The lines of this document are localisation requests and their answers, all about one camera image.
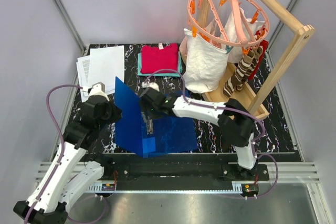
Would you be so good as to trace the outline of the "blue plastic folder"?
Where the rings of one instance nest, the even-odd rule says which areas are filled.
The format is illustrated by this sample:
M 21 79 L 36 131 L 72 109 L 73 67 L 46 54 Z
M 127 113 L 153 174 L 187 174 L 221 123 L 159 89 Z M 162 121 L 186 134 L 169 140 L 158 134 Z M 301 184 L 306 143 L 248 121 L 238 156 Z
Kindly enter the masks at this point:
M 115 81 L 114 103 L 121 109 L 115 123 L 115 143 L 143 158 L 194 151 L 197 137 L 194 120 L 173 116 L 144 121 L 140 98 L 119 78 Z

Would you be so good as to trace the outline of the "white paper sheets stack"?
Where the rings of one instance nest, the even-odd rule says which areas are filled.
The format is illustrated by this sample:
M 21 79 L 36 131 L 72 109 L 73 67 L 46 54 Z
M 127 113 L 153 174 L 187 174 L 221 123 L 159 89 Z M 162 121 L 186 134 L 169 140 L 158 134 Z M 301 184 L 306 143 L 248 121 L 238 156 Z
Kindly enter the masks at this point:
M 111 95 L 115 92 L 115 79 L 124 80 L 124 47 L 92 48 L 90 55 L 77 59 L 76 67 L 81 87 L 90 88 L 101 82 L 105 93 Z

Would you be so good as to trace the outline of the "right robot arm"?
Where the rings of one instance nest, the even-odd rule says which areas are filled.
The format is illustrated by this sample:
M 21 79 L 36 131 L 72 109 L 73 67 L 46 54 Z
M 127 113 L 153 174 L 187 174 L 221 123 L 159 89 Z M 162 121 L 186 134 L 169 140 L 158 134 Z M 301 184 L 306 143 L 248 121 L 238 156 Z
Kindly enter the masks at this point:
M 139 104 L 146 122 L 172 116 L 197 119 L 218 126 L 237 154 L 237 167 L 232 171 L 233 176 L 244 180 L 256 176 L 258 161 L 253 145 L 254 119 L 237 100 L 211 103 L 175 93 L 164 95 L 147 87 L 140 95 Z

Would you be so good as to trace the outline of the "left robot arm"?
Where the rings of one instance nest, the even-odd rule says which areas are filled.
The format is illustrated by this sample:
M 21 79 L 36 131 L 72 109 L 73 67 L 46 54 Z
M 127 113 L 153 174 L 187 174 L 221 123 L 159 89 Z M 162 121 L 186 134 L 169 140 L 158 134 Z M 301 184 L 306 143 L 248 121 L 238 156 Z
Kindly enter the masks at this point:
M 113 175 L 113 159 L 97 153 L 80 173 L 69 178 L 100 131 L 119 121 L 121 113 L 121 109 L 103 95 L 93 95 L 83 103 L 78 118 L 66 126 L 60 138 L 61 147 L 39 186 L 27 200 L 18 201 L 14 206 L 14 213 L 24 223 L 65 223 L 69 211 L 87 189 Z

